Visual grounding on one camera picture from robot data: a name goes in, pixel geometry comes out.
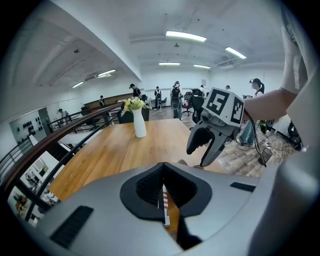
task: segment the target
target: person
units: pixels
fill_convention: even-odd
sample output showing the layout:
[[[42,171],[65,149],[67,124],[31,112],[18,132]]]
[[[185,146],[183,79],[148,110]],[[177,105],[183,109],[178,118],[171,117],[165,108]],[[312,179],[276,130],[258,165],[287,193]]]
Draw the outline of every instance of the person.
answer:
[[[173,118],[178,118],[179,120],[181,120],[182,118],[182,93],[180,91],[180,83],[179,81],[176,81],[173,85],[173,87],[170,90],[170,97],[171,97],[171,101],[173,99],[178,99],[179,101],[179,106],[178,109],[175,109],[173,111]]]
[[[61,114],[61,124],[63,125],[63,119],[65,120],[65,123],[68,123],[68,120],[71,122],[71,116],[69,115],[69,113],[65,110],[63,111],[62,108],[59,109],[59,113]]]
[[[161,109],[161,90],[159,89],[159,86],[156,87],[154,91],[155,96],[155,109]]]
[[[260,79],[255,78],[253,81],[250,80],[252,84],[252,89],[255,89],[255,97],[263,95],[265,93],[265,85],[260,81]],[[236,142],[241,145],[246,145],[247,143],[252,145],[255,142],[254,127],[251,122],[245,124],[244,130]]]
[[[205,88],[204,88],[203,84],[201,84],[199,90],[202,92],[202,97],[204,97],[205,96]]]
[[[133,89],[133,97],[138,97],[138,98],[142,98],[142,94],[141,94],[141,91],[139,90],[138,87],[136,87],[133,83],[130,84],[130,87],[131,89]]]
[[[101,106],[101,107],[103,107],[103,106],[105,106],[105,105],[106,105],[106,103],[105,103],[105,99],[104,99],[103,95],[101,95],[101,96],[100,96],[99,104],[100,104],[100,106]]]
[[[282,42],[285,53],[281,87],[259,98],[245,100],[245,109],[253,120],[278,119],[285,116],[287,112],[291,119],[295,116],[297,119],[307,118],[302,115],[298,117],[298,113],[307,102],[308,105],[314,102],[313,98],[306,101],[303,99],[304,97],[296,99],[296,96],[306,84],[312,88],[315,87],[319,74],[319,56],[299,21],[284,6],[281,9],[281,18]],[[304,95],[307,95],[309,90],[311,88],[304,89]],[[249,117],[244,114],[243,119],[248,120]]]

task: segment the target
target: black rubber pad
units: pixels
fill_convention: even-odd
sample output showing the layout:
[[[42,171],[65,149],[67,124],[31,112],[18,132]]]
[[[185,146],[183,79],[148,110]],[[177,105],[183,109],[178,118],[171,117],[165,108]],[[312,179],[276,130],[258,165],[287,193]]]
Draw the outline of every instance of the black rubber pad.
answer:
[[[230,185],[230,187],[239,189],[239,190],[244,190],[244,191],[248,191],[248,192],[253,192],[256,188],[256,186],[253,185],[248,185],[248,184],[243,184],[243,183],[239,183],[239,182],[234,182]]]
[[[93,211],[90,207],[79,206],[51,235],[51,240],[67,249]]]

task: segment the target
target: black chair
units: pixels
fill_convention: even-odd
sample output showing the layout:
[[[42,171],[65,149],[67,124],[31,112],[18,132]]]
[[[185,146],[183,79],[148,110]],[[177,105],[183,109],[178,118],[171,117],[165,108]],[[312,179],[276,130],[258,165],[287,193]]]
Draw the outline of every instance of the black chair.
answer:
[[[142,100],[143,102],[147,101],[147,100],[148,100],[147,95],[142,94],[142,96],[141,96],[141,100]]]
[[[205,99],[199,96],[192,95],[190,101],[194,110],[194,113],[192,114],[192,121],[198,123],[200,121],[201,113],[204,110],[202,105],[204,104]]]
[[[162,107],[162,105],[166,105],[167,104],[167,97],[165,97],[165,99],[163,100],[163,101],[161,101],[161,107]]]
[[[188,113],[188,116],[189,116],[190,113],[193,113],[192,111],[189,111],[189,109],[191,109],[191,108],[193,107],[193,106],[192,106],[192,103],[191,103],[191,101],[190,101],[191,97],[192,97],[192,92],[191,92],[191,91],[187,91],[187,92],[185,93],[185,95],[184,95],[184,100],[185,100],[185,101],[188,101],[189,104],[188,104],[188,106],[182,105],[182,108],[186,109],[186,110],[182,111],[182,114],[183,114],[183,113]]]

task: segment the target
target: black backpack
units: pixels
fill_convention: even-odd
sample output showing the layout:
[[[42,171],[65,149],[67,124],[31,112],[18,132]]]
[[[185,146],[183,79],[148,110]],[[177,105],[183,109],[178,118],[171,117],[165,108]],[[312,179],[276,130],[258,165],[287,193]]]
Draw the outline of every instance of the black backpack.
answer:
[[[178,88],[173,88],[172,90],[172,98],[179,98],[180,90]]]

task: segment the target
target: white sleeve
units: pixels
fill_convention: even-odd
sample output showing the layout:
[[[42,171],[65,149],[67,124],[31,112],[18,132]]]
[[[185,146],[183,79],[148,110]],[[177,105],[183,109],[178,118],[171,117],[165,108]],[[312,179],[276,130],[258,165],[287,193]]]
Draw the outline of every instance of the white sleeve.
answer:
[[[261,95],[264,95],[261,91],[258,91],[258,93],[256,94],[256,97],[259,97]]]

